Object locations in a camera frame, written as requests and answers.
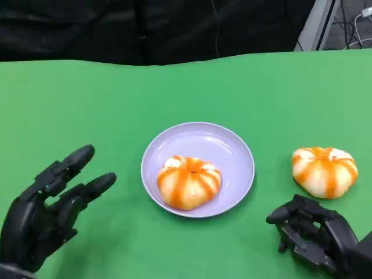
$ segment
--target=cable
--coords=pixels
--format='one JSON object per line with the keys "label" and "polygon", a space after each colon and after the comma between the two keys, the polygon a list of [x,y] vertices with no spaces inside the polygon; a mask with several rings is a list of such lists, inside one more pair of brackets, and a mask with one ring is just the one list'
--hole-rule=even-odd
{"label": "cable", "polygon": [[[364,39],[364,40],[361,40],[360,42],[366,42],[366,41],[372,41],[372,38]],[[351,47],[352,45],[356,45],[357,43],[359,43],[359,42],[353,42],[352,44],[349,45],[349,47]]]}
{"label": "cable", "polygon": [[300,43],[299,40],[297,40],[297,44],[300,46],[300,49],[301,49],[302,51],[304,51],[304,50],[303,50],[303,47],[301,46],[301,43]]}
{"label": "cable", "polygon": [[342,11],[342,17],[344,18],[345,45],[346,45],[346,48],[349,49],[348,35],[346,33],[346,14],[345,14],[345,8],[344,8],[344,0],[341,0],[341,11]]}
{"label": "cable", "polygon": [[212,8],[214,11],[214,15],[216,16],[216,38],[214,39],[214,48],[216,50],[217,58],[220,58],[219,52],[219,36],[220,36],[220,17],[216,9],[216,5],[214,4],[214,0],[211,0]]}
{"label": "cable", "polygon": [[354,27],[355,27],[356,35],[357,35],[357,37],[358,37],[358,43],[360,43],[360,45],[362,46],[362,48],[364,48],[364,46],[363,46],[363,44],[362,44],[362,41],[360,40],[360,35],[359,35],[359,32],[358,32],[358,27],[357,27],[357,25],[356,25],[356,21],[357,21],[357,19],[360,18],[361,16],[362,16],[362,15],[357,15],[357,16],[355,17],[355,20],[354,20]]}
{"label": "cable", "polygon": [[[344,22],[339,21],[339,20],[337,19],[337,17],[335,17],[335,20],[337,20],[337,21],[336,21],[336,22],[333,22],[332,24],[339,24],[340,28],[344,30],[344,28],[343,28],[343,24],[344,24]],[[352,28],[351,35],[350,35],[350,39],[349,39],[349,42],[348,42],[348,45],[349,45],[349,44],[351,44],[351,41],[353,40],[353,38],[354,38],[355,40],[358,40],[358,39],[354,36],[354,33],[355,33],[355,27],[354,27],[354,24],[352,24],[352,23],[350,23],[350,22],[346,22],[346,23],[347,23],[348,26],[351,26],[351,28]]]}

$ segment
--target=robotic arm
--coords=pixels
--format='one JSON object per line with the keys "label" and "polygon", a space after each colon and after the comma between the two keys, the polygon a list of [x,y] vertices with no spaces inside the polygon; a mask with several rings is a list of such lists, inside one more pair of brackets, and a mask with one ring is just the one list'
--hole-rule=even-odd
{"label": "robotic arm", "polygon": [[279,252],[324,269],[335,278],[365,279],[372,271],[372,233],[358,241],[346,219],[318,201],[295,195],[266,219],[281,235]]}
{"label": "robotic arm", "polygon": [[87,185],[78,184],[59,195],[94,156],[86,145],[63,161],[55,161],[10,206],[0,236],[0,278],[35,279],[45,259],[76,234],[73,228],[81,211],[99,198],[116,181],[114,173],[104,174]]}

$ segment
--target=metal frame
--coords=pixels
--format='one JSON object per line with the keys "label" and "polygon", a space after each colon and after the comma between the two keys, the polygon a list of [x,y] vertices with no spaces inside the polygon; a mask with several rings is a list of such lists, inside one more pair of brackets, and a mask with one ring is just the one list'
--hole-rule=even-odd
{"label": "metal frame", "polygon": [[[334,21],[340,0],[316,0],[298,38],[304,51],[322,50]],[[294,51],[302,51],[299,44]]]}

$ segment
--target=pumpkin-shaped bun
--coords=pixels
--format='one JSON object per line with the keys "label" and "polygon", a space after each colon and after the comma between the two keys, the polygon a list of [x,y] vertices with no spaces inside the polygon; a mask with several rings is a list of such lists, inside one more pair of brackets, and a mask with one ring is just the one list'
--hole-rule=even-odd
{"label": "pumpkin-shaped bun", "polygon": [[158,175],[158,187],[166,204],[191,210],[217,195],[221,174],[212,164],[200,159],[173,156]]}
{"label": "pumpkin-shaped bun", "polygon": [[339,198],[358,177],[353,157],[332,147],[299,148],[292,164],[294,179],[316,198]]}

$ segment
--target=black curtain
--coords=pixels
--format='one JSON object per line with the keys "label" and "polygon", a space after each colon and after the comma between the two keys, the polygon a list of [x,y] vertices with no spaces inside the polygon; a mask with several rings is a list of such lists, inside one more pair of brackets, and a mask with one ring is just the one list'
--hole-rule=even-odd
{"label": "black curtain", "polygon": [[0,60],[166,65],[292,51],[314,0],[1,0]]}

